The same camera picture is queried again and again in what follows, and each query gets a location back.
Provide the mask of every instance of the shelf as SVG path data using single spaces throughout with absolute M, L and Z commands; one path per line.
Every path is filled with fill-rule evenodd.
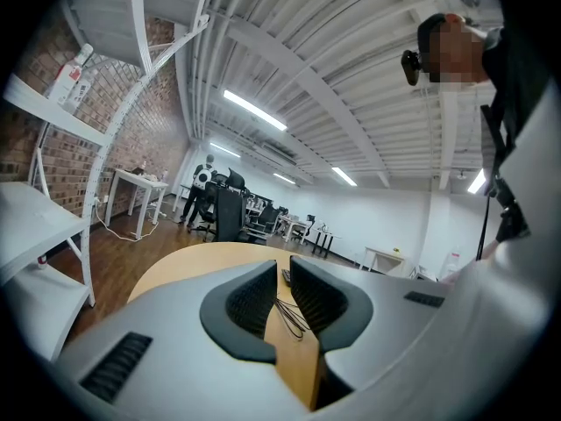
M 3 288 L 27 345 L 55 360 L 88 297 L 88 287 L 53 267 L 27 266 Z
M 6 84 L 4 100 L 82 139 L 99 146 L 105 145 L 105 134 L 64 111 L 57 103 L 47 100 L 15 75 Z
M 23 182 L 1 182 L 0 226 L 0 285 L 4 285 L 87 223 Z

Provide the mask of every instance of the linear light fixture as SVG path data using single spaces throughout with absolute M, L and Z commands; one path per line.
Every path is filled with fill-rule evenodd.
M 485 184 L 485 181 L 486 179 L 485 179 L 485 175 L 483 174 L 483 168 L 482 168 L 479 174 L 475 176 L 472 185 L 467 191 L 473 194 L 477 193 L 477 191 L 481 189 L 481 186 Z
M 349 176 L 347 176 L 346 173 L 343 170 L 341 170 L 341 168 L 333 167 L 332 170 L 335 173 L 337 173 L 339 176 L 341 176 L 345 181 L 347 181 L 347 184 L 349 184 L 352 187 L 357 187 L 357 183 L 353 181 Z
M 276 118 L 271 117 L 269 114 L 262 111 L 260 108 L 253 106 L 249 102 L 246 102 L 246 100 L 244 100 L 241 96 L 232 94 L 229 90 L 224 91 L 224 98 L 227 98 L 228 100 L 230 100 L 235 104 L 239 104 L 242 108 L 250 111 L 251 113 L 255 114 L 257 117 L 263 118 L 263 120 L 265 120 L 267 123 L 270 123 L 278 130 L 284 131 L 287 129 L 287 126 L 285 124 L 281 123 Z
M 277 178 L 281 178 L 282 180 L 284 180 L 286 182 L 290 182 L 291 184 L 295 184 L 294 181 L 290 181 L 288 178 L 285 178 L 284 176 L 281 176 L 278 173 L 273 173 L 273 175 L 275 175 Z
M 210 144 L 214 147 L 214 148 L 218 148 L 219 150 L 225 151 L 228 154 L 231 154 L 232 156 L 236 156 L 237 158 L 241 157 L 239 154 L 237 153 L 233 153 L 230 150 L 227 150 L 226 148 L 224 148 L 223 146 L 219 146 L 217 144 L 213 144 L 212 142 L 210 142 Z

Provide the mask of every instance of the person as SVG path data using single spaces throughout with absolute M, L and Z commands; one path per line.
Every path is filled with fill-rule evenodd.
M 212 166 L 212 164 L 214 163 L 214 156 L 212 154 L 209 154 L 207 156 L 207 160 L 206 163 L 203 164 L 199 164 L 196 169 L 195 169 L 195 173 L 193 174 L 193 183 L 191 184 L 191 190 L 189 191 L 189 196 L 187 198 L 187 202 L 185 203 L 185 207 L 183 208 L 183 215 L 180 216 L 179 219 L 179 224 L 183 224 L 185 223 L 185 219 L 187 218 L 187 214 L 189 214 L 189 211 L 191 209 L 191 206 L 193 205 L 193 203 L 197 200 L 197 198 L 199 196 L 202 196 L 204 194 L 204 190 L 203 189 L 199 189 L 197 186 L 195 186 L 195 179 L 196 177 L 201 173 L 201 171 L 203 170 L 209 170 L 211 175 L 214 176 L 217 171 L 214 169 L 214 167 Z M 193 227 L 193 222 L 195 221 L 196 218 L 196 204 L 195 204 L 195 208 L 193 209 L 193 213 L 191 214 L 191 217 L 189 217 L 189 221 L 187 223 L 187 229 L 189 231 L 191 231 L 191 228 Z
M 458 14 L 443 13 L 427 18 L 417 29 L 418 67 L 428 74 L 431 82 L 491 81 L 496 88 L 489 114 L 492 123 L 496 124 L 495 129 L 498 130 L 501 123 L 504 124 L 507 136 L 504 154 L 500 158 L 499 155 L 495 156 L 493 170 L 498 170 L 501 162 L 515 148 L 516 138 L 536 107 L 550 77 L 547 67 L 527 38 L 521 35 L 518 26 L 506 12 L 504 16 L 505 26 L 489 32 L 479 30 L 470 19 Z M 411 69 L 408 70 L 404 65 L 404 60 L 401 64 L 409 84 L 415 85 L 418 76 L 411 75 Z M 490 189 L 503 207 L 506 205 L 499 195 L 502 190 L 503 200 L 506 194 L 510 200 L 508 204 L 514 201 L 505 184 L 494 182 L 493 186 Z M 491 257 L 503 240 L 528 233 L 522 214 L 518 218 L 504 217 L 495 240 L 482 250 L 479 258 Z M 450 275 L 447 281 L 453 283 L 457 278 L 458 274 Z

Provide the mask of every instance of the brick wall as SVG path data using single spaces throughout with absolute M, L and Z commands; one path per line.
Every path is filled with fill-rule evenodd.
M 173 24 L 169 22 L 147 18 L 146 30 L 151 45 L 173 40 Z M 14 73 L 42 94 L 54 80 L 60 66 L 72 59 L 78 50 L 64 17 L 53 10 L 23 52 Z M 104 59 L 95 54 L 86 67 Z M 113 114 L 139 77 L 139 68 L 120 61 L 112 61 L 99 68 L 94 72 L 92 88 L 75 116 L 105 132 Z M 40 119 L 2 101 L 0 181 L 27 180 L 41 125 Z M 147 173 L 160 176 L 166 168 L 169 171 L 167 181 L 172 184 L 187 148 L 187 129 L 181 114 L 172 58 L 127 114 L 105 162 L 98 195 L 109 193 L 115 168 L 132 169 L 143 161 L 146 161 Z M 46 137 L 43 162 L 51 198 L 77 215 L 82 214 L 83 195 L 96 149 L 97 146 L 52 126 Z M 119 184 L 113 214 L 128 208 L 131 191 L 132 186 L 128 183 Z M 137 203 L 141 198 L 142 192 L 139 191 Z

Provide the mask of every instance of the round wooden table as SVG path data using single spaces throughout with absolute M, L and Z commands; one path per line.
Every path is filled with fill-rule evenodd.
M 217 242 L 188 246 L 152 265 L 138 280 L 128 302 L 154 287 L 170 282 L 247 263 L 276 260 L 278 298 L 295 304 L 281 272 L 283 268 L 290 269 L 292 255 L 298 254 L 248 243 Z M 279 311 L 273 307 L 266 322 L 265 341 L 276 349 L 276 369 L 282 380 L 307 407 L 314 407 L 319 357 L 319 345 L 314 334 L 307 331 L 302 340 L 296 340 L 288 331 Z

